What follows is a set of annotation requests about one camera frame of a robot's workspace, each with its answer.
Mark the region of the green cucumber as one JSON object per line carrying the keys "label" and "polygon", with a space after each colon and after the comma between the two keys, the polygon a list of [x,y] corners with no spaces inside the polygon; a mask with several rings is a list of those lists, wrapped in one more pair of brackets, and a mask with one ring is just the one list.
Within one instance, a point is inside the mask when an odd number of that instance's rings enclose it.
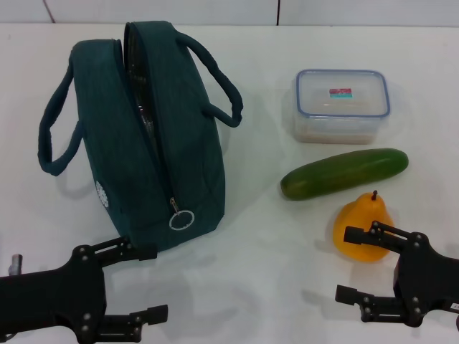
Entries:
{"label": "green cucumber", "polygon": [[408,155],[401,150],[356,150],[292,170],[280,181],[280,190],[287,199],[302,201],[391,178],[408,165]]}

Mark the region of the white ring zipper pull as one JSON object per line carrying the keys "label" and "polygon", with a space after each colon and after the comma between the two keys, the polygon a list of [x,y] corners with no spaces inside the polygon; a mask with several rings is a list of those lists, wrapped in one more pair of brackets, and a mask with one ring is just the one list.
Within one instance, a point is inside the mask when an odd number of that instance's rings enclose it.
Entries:
{"label": "white ring zipper pull", "polygon": [[180,209],[175,198],[170,198],[170,204],[174,210],[169,219],[169,228],[174,231],[182,231],[189,228],[194,223],[194,213],[187,209]]}

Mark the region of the yellow pear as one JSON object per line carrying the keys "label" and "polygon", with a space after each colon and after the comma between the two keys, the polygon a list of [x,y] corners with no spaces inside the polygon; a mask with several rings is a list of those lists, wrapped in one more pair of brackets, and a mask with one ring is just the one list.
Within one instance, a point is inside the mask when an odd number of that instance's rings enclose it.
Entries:
{"label": "yellow pear", "polygon": [[335,247],[340,253],[358,262],[373,263],[383,259],[389,253],[387,249],[344,241],[346,227],[353,226],[368,231],[374,221],[394,226],[385,202],[378,191],[364,193],[340,210],[333,225]]}

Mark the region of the dark teal insulated lunch bag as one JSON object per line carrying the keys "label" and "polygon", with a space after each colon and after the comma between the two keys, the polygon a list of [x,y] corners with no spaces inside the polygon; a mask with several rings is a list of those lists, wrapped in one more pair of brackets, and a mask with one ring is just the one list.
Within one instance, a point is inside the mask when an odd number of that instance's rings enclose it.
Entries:
{"label": "dark teal insulated lunch bag", "polygon": [[[39,124],[42,170],[84,146],[101,203],[138,248],[165,251],[214,231],[225,212],[217,123],[242,120],[240,92],[208,50],[167,21],[126,24],[123,40],[78,42]],[[182,231],[174,210],[194,213]]]}

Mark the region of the clear plastic food container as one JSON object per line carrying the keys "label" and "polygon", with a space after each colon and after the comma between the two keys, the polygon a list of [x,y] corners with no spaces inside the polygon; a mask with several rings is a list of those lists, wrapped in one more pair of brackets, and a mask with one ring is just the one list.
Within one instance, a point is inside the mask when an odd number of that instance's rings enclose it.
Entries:
{"label": "clear plastic food container", "polygon": [[369,144],[390,113],[386,80],[374,70],[301,70],[293,81],[300,142]]}

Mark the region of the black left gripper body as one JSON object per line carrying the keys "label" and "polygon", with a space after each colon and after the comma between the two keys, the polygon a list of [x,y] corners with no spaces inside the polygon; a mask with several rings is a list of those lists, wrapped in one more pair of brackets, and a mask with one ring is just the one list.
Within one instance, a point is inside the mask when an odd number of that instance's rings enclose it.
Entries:
{"label": "black left gripper body", "polygon": [[0,277],[0,340],[63,326],[79,343],[94,343],[105,309],[103,268],[88,245],[73,249],[57,269]]}

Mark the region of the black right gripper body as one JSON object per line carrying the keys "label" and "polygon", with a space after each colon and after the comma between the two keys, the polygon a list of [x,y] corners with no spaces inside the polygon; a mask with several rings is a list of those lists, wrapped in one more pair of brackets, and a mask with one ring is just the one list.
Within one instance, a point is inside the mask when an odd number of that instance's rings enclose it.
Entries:
{"label": "black right gripper body", "polygon": [[419,327],[433,310],[459,317],[459,259],[438,254],[426,235],[410,233],[394,270],[394,294],[410,327]]}

